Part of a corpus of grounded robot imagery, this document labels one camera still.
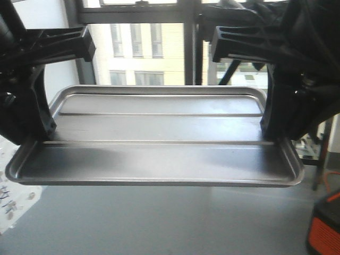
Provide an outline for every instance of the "metal rod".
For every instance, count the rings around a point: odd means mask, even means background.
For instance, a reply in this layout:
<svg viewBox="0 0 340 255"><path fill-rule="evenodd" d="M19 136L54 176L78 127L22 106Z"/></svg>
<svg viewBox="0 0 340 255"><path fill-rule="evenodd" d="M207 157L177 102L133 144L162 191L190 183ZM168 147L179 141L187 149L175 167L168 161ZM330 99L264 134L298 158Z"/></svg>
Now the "metal rod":
<svg viewBox="0 0 340 255"><path fill-rule="evenodd" d="M227 85L240 63L241 60L233 60L218 85Z"/></svg>
<svg viewBox="0 0 340 255"><path fill-rule="evenodd" d="M321 142L321 149L320 149L317 170L316 170L313 185L312 185L312 189L314 191L318 189L318 185L321 183L322 175L324 174L325 161L327 157L327 149L329 145L329 138L330 138L330 131L332 129L332 124L333 124L333 118L326 120L324 137Z"/></svg>
<svg viewBox="0 0 340 255"><path fill-rule="evenodd" d="M159 4L150 6L107 5L85 8L77 2L79 22L83 24L108 23L180 23L184 22L177 5Z"/></svg>
<svg viewBox="0 0 340 255"><path fill-rule="evenodd" d="M201 15L196 26L196 46L195 46L195 85L202 85L203 72L203 35L201 26Z"/></svg>
<svg viewBox="0 0 340 255"><path fill-rule="evenodd" d="M181 1L183 10L194 10L195 4L193 1ZM185 85L194 84L194 37L195 37L195 20L194 11L188 15L182 12L184 18L184 77Z"/></svg>

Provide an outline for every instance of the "window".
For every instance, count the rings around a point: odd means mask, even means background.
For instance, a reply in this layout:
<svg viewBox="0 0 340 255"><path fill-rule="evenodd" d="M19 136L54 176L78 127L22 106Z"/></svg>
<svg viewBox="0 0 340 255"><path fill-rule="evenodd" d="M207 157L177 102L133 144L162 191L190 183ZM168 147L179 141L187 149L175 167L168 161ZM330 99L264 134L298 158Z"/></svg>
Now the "window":
<svg viewBox="0 0 340 255"><path fill-rule="evenodd" d="M163 72L135 72L137 86L162 86L164 85Z"/></svg>
<svg viewBox="0 0 340 255"><path fill-rule="evenodd" d="M152 43L152 56L162 57L162 25L159 23L150 24L151 27L151 43Z"/></svg>
<svg viewBox="0 0 340 255"><path fill-rule="evenodd" d="M115 57L124 56L121 27L120 27L119 24L112 24L111 25L111 34L112 34L112 44L113 44L113 55Z"/></svg>
<svg viewBox="0 0 340 255"><path fill-rule="evenodd" d="M244 77L247 81L254 81L255 80L254 75L251 75L251 74L245 74Z"/></svg>
<svg viewBox="0 0 340 255"><path fill-rule="evenodd" d="M126 75L124 71L110 71L111 85L126 85Z"/></svg>
<svg viewBox="0 0 340 255"><path fill-rule="evenodd" d="M140 24L131 24L132 53L134 57L142 57L142 35Z"/></svg>

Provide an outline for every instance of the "stainless steel tray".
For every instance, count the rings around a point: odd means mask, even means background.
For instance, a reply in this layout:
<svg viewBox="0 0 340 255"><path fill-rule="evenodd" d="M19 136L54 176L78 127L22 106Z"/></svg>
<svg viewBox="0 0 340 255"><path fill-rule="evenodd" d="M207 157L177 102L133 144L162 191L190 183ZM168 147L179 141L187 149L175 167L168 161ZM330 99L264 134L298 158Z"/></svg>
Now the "stainless steel tray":
<svg viewBox="0 0 340 255"><path fill-rule="evenodd" d="M291 142L261 138L265 101L245 87L69 87L51 106L54 140L28 139L6 174L30 185L298 184Z"/></svg>

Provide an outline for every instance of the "window frame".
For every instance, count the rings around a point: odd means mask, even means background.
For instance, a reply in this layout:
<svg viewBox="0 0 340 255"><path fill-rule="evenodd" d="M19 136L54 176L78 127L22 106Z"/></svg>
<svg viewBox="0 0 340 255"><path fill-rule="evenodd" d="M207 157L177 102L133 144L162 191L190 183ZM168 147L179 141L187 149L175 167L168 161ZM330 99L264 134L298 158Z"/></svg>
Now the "window frame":
<svg viewBox="0 0 340 255"><path fill-rule="evenodd" d="M105 0L99 0L99 3L100 3L100 6L112 6L112 5L134 5L136 0L132 1L133 3L131 4L108 4L108 3L105 3Z"/></svg>
<svg viewBox="0 0 340 255"><path fill-rule="evenodd" d="M203 41L196 41L197 19L203 6L201 0L177 0L176 4L102 5L97 8L84 7L82 0L64 0L66 10L69 5L76 6L69 19L81 25L112 23L182 23L184 26L184 79L186 85L194 85L196 69L195 49L202 47Z"/></svg>

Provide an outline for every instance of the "black machine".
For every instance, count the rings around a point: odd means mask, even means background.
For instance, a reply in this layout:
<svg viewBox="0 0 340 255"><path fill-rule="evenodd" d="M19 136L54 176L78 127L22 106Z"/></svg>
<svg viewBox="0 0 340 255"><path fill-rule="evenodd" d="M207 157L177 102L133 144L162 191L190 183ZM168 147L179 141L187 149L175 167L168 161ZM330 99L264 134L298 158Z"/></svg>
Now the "black machine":
<svg viewBox="0 0 340 255"><path fill-rule="evenodd" d="M56 124L44 87L45 64L95 52L87 28L25 29L11 0L0 1L0 134L22 144L50 140Z"/></svg>

